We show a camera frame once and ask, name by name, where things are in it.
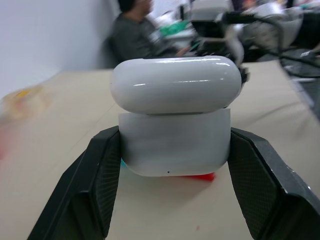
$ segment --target desk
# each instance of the desk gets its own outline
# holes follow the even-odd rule
[[[273,145],[320,197],[320,125],[277,62],[247,64],[250,81],[232,103],[232,127]],[[62,173],[99,131],[124,112],[109,92],[109,70],[61,73],[44,83],[50,108],[20,128],[0,161],[0,233],[25,240]],[[228,166],[212,183],[142,177],[122,168],[108,240],[248,240]]]

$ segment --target gray shirt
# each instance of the gray shirt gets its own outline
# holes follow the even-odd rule
[[[121,61],[172,58],[178,51],[147,18],[136,22],[121,14],[113,24],[110,41],[113,52]]]

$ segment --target teal object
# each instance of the teal object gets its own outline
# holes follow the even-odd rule
[[[302,9],[307,9],[309,7],[309,4],[308,3],[305,3],[305,4],[301,4],[300,5],[300,8]]]
[[[121,167],[126,168],[127,165],[125,164],[124,160],[121,158]]]
[[[160,33],[164,37],[169,36],[169,35],[178,34],[181,31],[185,30],[187,25],[188,25],[187,21],[176,22],[176,23],[169,25],[169,26],[160,27]]]

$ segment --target man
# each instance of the man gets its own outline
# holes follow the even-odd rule
[[[118,0],[118,3],[121,14],[114,22],[110,42],[119,60],[182,57],[188,51],[172,46],[146,18],[152,0]]]

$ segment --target beige table surface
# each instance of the beige table surface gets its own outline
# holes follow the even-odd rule
[[[320,197],[320,125],[277,62],[247,64],[251,77],[232,103],[232,127],[270,141]],[[24,123],[0,161],[0,239],[25,240],[62,173],[99,131],[124,112],[109,92],[108,70],[61,73],[45,82],[52,99]],[[121,169],[109,240],[252,239],[228,166],[208,183],[141,177]]]

